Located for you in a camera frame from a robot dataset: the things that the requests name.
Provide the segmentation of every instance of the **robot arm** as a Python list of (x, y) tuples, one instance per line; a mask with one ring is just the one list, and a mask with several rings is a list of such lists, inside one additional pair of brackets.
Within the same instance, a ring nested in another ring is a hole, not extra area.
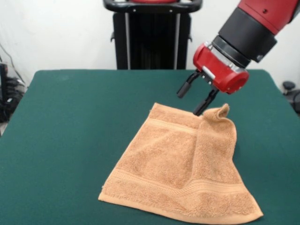
[(300, 0), (242, 0), (212, 42), (194, 55), (197, 70), (177, 92), (182, 98), (194, 79), (201, 76), (212, 87), (194, 110), (200, 115), (216, 94), (232, 94), (245, 85), (251, 60), (260, 62), (276, 44), (275, 36), (300, 12)]

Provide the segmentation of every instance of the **table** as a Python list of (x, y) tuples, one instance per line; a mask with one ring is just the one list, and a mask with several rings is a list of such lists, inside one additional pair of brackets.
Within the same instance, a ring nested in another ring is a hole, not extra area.
[[(186, 224), (97, 198), (154, 102), (192, 111), (208, 94), (198, 79), (176, 97), (190, 73), (37, 72), (0, 139), (0, 224)], [(299, 224), (299, 118), (262, 70), (211, 106), (225, 102), (238, 132), (235, 165), (264, 212), (253, 224)]]

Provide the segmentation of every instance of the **orange towel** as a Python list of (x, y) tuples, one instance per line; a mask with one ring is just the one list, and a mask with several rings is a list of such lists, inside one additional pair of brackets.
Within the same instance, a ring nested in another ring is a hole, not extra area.
[(154, 104), (99, 200), (191, 223), (241, 224), (261, 212), (235, 168), (229, 106), (203, 116)]

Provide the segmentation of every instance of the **white wall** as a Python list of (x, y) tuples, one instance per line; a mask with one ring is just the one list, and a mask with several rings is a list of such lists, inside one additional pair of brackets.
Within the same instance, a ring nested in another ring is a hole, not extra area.
[[(0, 0), (0, 42), (12, 55), (18, 71), (30, 82), (40, 69), (115, 69), (113, 13), (102, 0)], [(239, 0), (204, 0), (192, 14), (193, 43), (187, 67), (194, 69), (196, 48), (212, 40)], [(259, 64), (280, 86), (292, 80), (300, 86), (300, 16), (277, 36), (278, 44)], [(0, 49), (0, 55), (8, 60)]]

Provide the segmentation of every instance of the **black object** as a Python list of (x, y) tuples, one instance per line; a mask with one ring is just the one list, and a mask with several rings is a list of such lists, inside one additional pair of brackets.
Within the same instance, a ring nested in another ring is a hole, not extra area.
[(242, 9), (236, 8), (219, 31), (213, 45), (218, 50), (228, 50), (224, 55), (245, 68), (250, 60), (260, 62), (276, 42), (271, 31)]
[(14, 113), (24, 95), (24, 91), (20, 88), (22, 86), (24, 87), (24, 85), (20, 83), (17, 78), (8, 77), (7, 74), (7, 65), (0, 64), (0, 123), (9, 121), (11, 115)]
[(191, 74), (191, 76), (188, 77), (187, 81), (184, 82), (184, 84), (182, 85), (182, 87), (177, 92), (177, 96), (179, 98), (183, 98), (185, 96), (185, 94), (187, 93), (187, 91), (192, 86), (192, 82), (196, 78), (198, 78), (199, 75), (200, 75), (199, 71), (195, 71), (194, 73)]
[(182, 87), (178, 90), (177, 96), (179, 98), (182, 98), (185, 96), (187, 91), (190, 89), (192, 86), (192, 82), (197, 79), (199, 76), (201, 76), (207, 83), (211, 85), (211, 91), (208, 94), (207, 98), (202, 101), (193, 111), (193, 114), (196, 116), (200, 116), (204, 110), (210, 105), (210, 103), (215, 99), (216, 95), (219, 93), (219, 89), (216, 88), (212, 84), (212, 79), (206, 75), (204, 71), (200, 72), (199, 70), (196, 70), (194, 73), (192, 73), (188, 79), (183, 83)]
[(202, 7), (202, 0), (193, 0), (189, 3), (180, 1), (174, 3), (135, 3), (130, 1), (103, 0), (104, 7), (119, 13), (192, 13)]
[(117, 69), (185, 69), (191, 18), (202, 0), (135, 3), (104, 0), (113, 15)]
[(294, 13), (291, 17), (291, 20), (289, 22), (293, 21), (293, 19), (295, 19), (296, 15), (298, 15), (299, 12), (300, 12), (300, 0), (298, 0), (295, 11), (294, 11)]
[(200, 116), (204, 112), (204, 110), (210, 105), (210, 103), (215, 99), (218, 93), (219, 89), (212, 86), (212, 90), (208, 94), (207, 98), (195, 108), (193, 114), (196, 116)]
[(296, 85), (291, 81), (285, 81), (282, 85), (285, 89), (285, 98), (293, 107), (295, 112), (300, 113), (300, 90), (293, 90), (296, 87)]
[(285, 81), (282, 83), (282, 85), (287, 91), (290, 91), (296, 87), (295, 83), (291, 81)]

